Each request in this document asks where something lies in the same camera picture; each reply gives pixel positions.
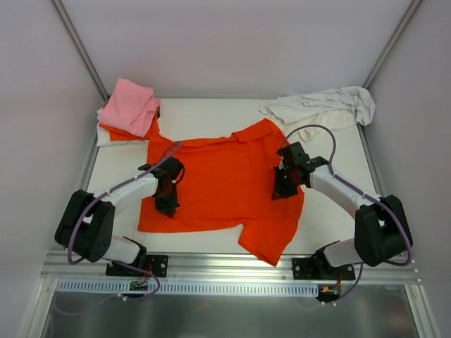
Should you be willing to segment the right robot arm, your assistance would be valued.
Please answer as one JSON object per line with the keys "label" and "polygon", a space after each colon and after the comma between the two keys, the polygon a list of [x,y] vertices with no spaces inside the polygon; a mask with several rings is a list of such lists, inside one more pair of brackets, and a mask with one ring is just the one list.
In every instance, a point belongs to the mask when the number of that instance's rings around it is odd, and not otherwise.
{"label": "right robot arm", "polygon": [[396,196],[370,194],[339,175],[331,159],[310,157],[298,142],[277,150],[274,199],[297,195],[300,186],[322,193],[354,220],[354,236],[327,244],[308,258],[295,273],[309,278],[333,279],[354,264],[397,266],[394,257],[406,253],[403,266],[413,260],[413,239],[402,202]]}

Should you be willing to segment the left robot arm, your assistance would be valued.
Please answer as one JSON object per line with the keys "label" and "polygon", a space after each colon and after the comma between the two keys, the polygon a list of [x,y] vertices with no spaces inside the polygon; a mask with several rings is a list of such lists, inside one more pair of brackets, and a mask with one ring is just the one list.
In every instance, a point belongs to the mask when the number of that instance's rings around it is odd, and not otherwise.
{"label": "left robot arm", "polygon": [[79,189],[72,194],[54,238],[67,248],[71,265],[100,260],[119,263],[130,275],[140,275],[147,266],[147,249],[140,243],[113,233],[115,218],[146,198],[156,212],[172,218],[178,203],[177,184],[185,168],[167,156],[158,163],[144,164],[130,179],[100,194]]}

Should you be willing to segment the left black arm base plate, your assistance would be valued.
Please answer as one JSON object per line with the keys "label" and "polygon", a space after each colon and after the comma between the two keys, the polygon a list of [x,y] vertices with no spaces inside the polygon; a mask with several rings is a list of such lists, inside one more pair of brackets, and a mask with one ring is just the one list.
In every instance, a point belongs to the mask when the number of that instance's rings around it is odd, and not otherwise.
{"label": "left black arm base plate", "polygon": [[110,277],[144,277],[144,271],[151,272],[156,277],[166,277],[168,270],[168,256],[141,253],[125,267],[124,263],[113,262],[106,266],[106,276]]}

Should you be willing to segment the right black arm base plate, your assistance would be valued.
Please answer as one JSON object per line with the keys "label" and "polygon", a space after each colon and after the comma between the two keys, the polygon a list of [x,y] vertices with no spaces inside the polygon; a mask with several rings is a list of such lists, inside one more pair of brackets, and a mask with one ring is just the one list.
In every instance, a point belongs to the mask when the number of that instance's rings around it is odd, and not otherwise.
{"label": "right black arm base plate", "polygon": [[319,256],[293,258],[292,274],[294,280],[338,280],[351,281],[356,278],[352,265],[332,267]]}

